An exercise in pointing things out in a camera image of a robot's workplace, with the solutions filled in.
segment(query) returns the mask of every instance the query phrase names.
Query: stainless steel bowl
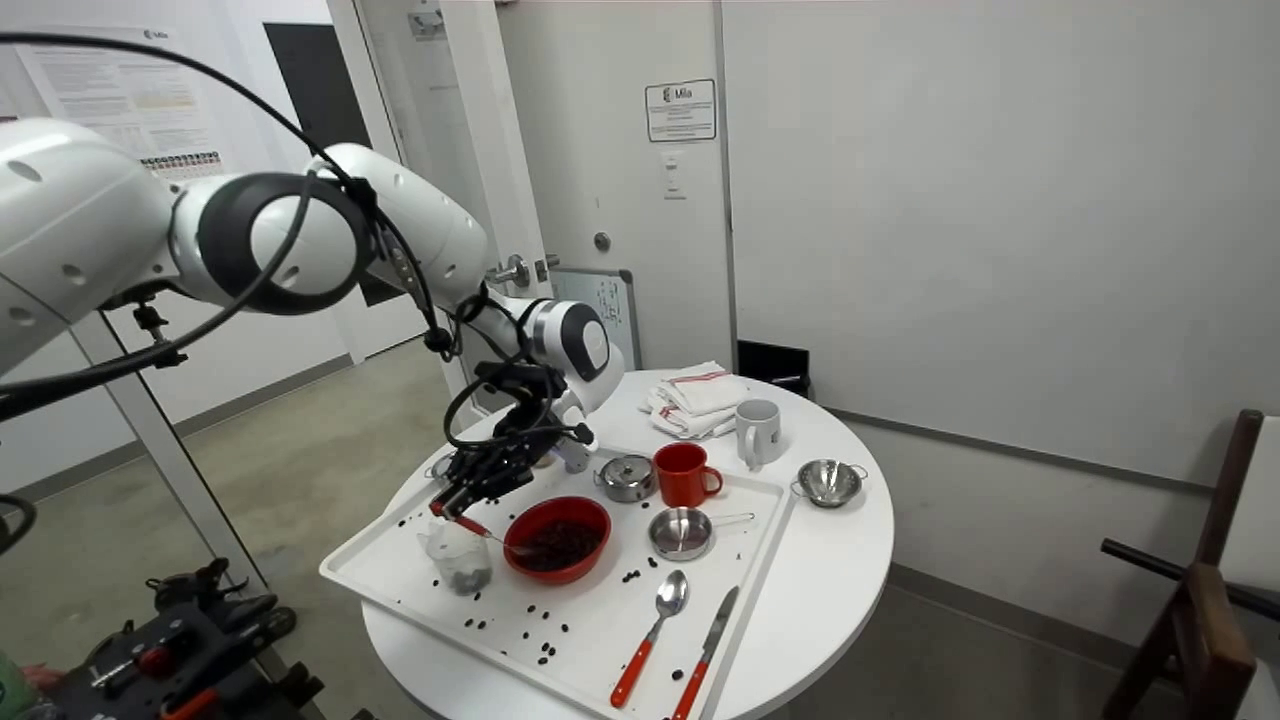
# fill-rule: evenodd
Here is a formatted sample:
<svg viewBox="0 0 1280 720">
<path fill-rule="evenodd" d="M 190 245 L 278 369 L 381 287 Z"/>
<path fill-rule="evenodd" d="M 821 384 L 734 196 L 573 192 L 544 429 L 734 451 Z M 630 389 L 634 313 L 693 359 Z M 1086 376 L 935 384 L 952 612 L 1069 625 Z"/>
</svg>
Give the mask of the stainless steel bowl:
<svg viewBox="0 0 1280 720">
<path fill-rule="evenodd" d="M 601 468 L 601 489 L 614 505 L 638 505 L 657 491 L 649 455 L 614 455 Z"/>
<path fill-rule="evenodd" d="M 839 461 L 811 461 L 798 468 L 798 489 L 815 507 L 843 507 L 865 489 L 865 473 Z"/>
<path fill-rule="evenodd" d="M 710 515 L 697 507 L 669 507 L 649 523 L 650 553 L 673 562 L 698 559 L 710 547 L 710 534 Z"/>
</svg>

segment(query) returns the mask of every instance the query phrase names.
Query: cable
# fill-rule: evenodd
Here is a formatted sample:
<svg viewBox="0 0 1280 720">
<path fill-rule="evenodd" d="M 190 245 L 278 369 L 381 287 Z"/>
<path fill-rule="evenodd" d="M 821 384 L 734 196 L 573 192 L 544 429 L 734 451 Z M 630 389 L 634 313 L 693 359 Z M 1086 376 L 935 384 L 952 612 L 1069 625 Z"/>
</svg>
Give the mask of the cable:
<svg viewBox="0 0 1280 720">
<path fill-rule="evenodd" d="M 530 313 L 536 313 L 538 305 L 546 305 L 546 295 L 536 295 L 536 299 L 519 313 L 519 319 L 516 319 L 516 344 L 519 344 L 519 354 L 526 354 L 526 359 L 530 359 L 530 338 L 526 338 L 525 322 L 530 319 Z"/>
<path fill-rule="evenodd" d="M 411 305 L 422 313 L 429 319 L 429 349 L 439 351 L 443 359 L 457 354 L 457 344 L 461 344 L 461 333 L 451 326 L 451 335 L 443 333 L 439 335 L 439 322 L 435 322 L 435 299 L 431 299 L 431 282 L 422 274 L 422 264 L 417 261 L 411 245 L 400 237 L 394 220 L 374 206 L 374 223 L 394 239 L 394 248 L 407 254 L 407 266 L 390 261 L 400 282 L 407 282 L 407 295 Z"/>
<path fill-rule="evenodd" d="M 299 189 L 295 206 L 293 206 L 293 223 L 282 233 L 282 245 L 267 261 L 267 266 L 229 308 L 221 308 L 212 319 L 196 322 L 190 333 L 184 333 L 174 338 L 151 344 L 145 351 L 123 351 L 123 354 L 92 364 L 84 371 L 39 376 L 39 379 L 23 379 L 23 384 L 0 384 L 0 420 L 33 413 L 33 409 L 62 400 L 62 396 L 76 396 L 84 389 L 106 384 L 114 376 L 141 371 L 141 369 L 147 369 L 147 364 L 196 344 L 198 335 L 214 333 L 221 322 L 229 322 L 278 273 L 278 264 L 295 248 L 299 229 L 307 220 L 312 189 L 314 189 L 314 172 L 303 174 L 303 189 Z"/>
<path fill-rule="evenodd" d="M 263 115 L 270 115 L 282 132 L 293 132 L 299 143 L 307 143 L 343 183 L 352 178 L 326 151 L 324 143 L 314 143 L 303 128 L 295 128 L 287 115 L 278 115 L 263 96 L 257 96 L 252 87 L 234 84 L 233 74 L 223 74 L 212 62 L 198 62 L 190 55 L 154 49 L 154 45 L 128 45 L 128 38 L 110 38 L 110 36 L 66 36 L 66 32 L 0 32 L 0 45 L 58 45 L 58 49 L 110 49 L 110 52 L 132 52 L 132 55 L 158 55 L 169 62 L 184 62 L 198 74 L 221 79 L 223 87 L 233 87 L 234 96 L 242 96 L 252 106 L 260 106 Z"/>
<path fill-rule="evenodd" d="M 457 390 L 451 400 L 448 400 L 448 409 L 443 409 L 443 441 L 451 443 L 451 447 L 479 447 L 482 441 L 461 441 L 461 437 L 451 437 L 451 420 L 457 420 L 457 413 L 477 396 L 482 389 L 482 379 L 470 379 L 463 390 Z"/>
</svg>

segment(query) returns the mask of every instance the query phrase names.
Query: white round table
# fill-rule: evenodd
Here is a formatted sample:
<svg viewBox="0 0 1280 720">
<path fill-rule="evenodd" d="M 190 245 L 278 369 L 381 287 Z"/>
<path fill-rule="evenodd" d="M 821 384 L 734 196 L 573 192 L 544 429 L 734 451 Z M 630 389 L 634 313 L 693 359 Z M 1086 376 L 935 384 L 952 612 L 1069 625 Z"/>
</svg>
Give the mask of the white round table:
<svg viewBox="0 0 1280 720">
<path fill-rule="evenodd" d="M 657 433 L 638 416 L 638 402 L 660 379 L 665 371 L 626 371 L 608 402 L 591 413 L 591 429 L 602 447 L 650 455 L 673 443 L 673 437 Z M 732 437 L 715 437 L 703 441 L 703 447 L 721 473 L 793 485 L 798 463 L 824 455 L 860 463 L 865 489 L 839 510 L 821 510 L 806 498 L 796 498 L 746 632 L 728 665 L 715 717 L 762 717 L 815 685 L 866 625 L 891 559 L 891 494 L 876 455 L 847 433 L 847 424 L 773 384 L 746 379 L 746 396 L 778 402 L 784 455 L 746 473 Z M 435 455 L 407 475 L 390 505 L 429 485 Z M 364 628 L 400 686 L 439 717 L 563 720 L 581 711 L 374 604 L 364 604 Z"/>
</svg>

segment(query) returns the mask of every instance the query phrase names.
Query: label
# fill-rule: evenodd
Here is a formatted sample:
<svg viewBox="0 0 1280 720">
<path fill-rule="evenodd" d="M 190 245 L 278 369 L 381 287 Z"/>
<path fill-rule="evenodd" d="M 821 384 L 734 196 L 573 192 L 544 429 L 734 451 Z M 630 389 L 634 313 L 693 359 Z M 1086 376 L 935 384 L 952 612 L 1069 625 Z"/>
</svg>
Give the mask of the label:
<svg viewBox="0 0 1280 720">
<path fill-rule="evenodd" d="M 649 84 L 642 123 L 649 123 L 649 143 L 715 141 L 715 79 Z"/>
</svg>

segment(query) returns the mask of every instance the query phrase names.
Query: spoon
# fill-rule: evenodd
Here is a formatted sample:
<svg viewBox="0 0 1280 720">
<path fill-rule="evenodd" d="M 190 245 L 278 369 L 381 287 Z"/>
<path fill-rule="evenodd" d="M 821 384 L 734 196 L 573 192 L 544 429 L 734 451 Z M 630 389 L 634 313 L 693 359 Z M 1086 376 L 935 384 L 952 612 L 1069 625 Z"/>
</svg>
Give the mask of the spoon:
<svg viewBox="0 0 1280 720">
<path fill-rule="evenodd" d="M 673 572 L 673 574 L 657 586 L 650 598 L 657 598 L 657 625 L 650 625 L 649 637 L 638 641 L 638 647 L 634 647 L 630 665 L 625 668 L 625 674 L 613 685 L 613 691 L 608 691 L 608 705 L 613 705 L 613 708 L 625 708 L 625 705 L 626 705 L 626 697 L 630 697 L 630 686 L 634 686 L 634 681 L 638 681 L 638 671 L 642 671 L 642 660 L 649 660 L 657 637 L 665 632 L 665 619 L 669 619 L 669 616 L 680 616 L 680 606 L 686 604 L 686 581 L 685 581 L 685 572 Z"/>
</svg>

